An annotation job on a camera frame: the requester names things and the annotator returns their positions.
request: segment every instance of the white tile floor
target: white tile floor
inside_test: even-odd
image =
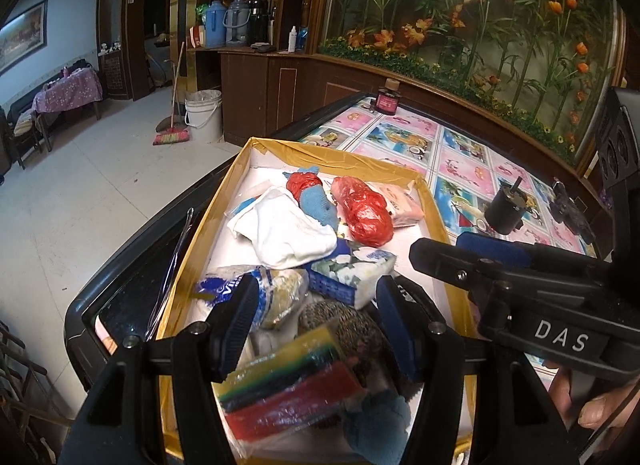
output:
[[[14,164],[0,187],[0,320],[49,370],[75,415],[85,393],[63,344],[66,308],[95,271],[178,194],[239,148],[152,146],[171,89],[137,102],[107,100],[53,137],[53,151]]]

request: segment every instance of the cushion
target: cushion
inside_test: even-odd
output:
[[[31,111],[25,111],[20,115],[14,127],[14,136],[21,136],[31,130],[33,127],[33,117]]]

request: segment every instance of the gray thermos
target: gray thermos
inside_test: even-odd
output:
[[[249,4],[245,0],[233,0],[226,10],[224,26],[227,46],[246,46]]]

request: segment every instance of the black thermos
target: black thermos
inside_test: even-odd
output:
[[[269,15],[267,0],[249,0],[249,23],[247,43],[267,42],[269,32]]]

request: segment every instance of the framed painting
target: framed painting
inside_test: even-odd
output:
[[[43,0],[0,29],[0,75],[47,45],[47,0]]]

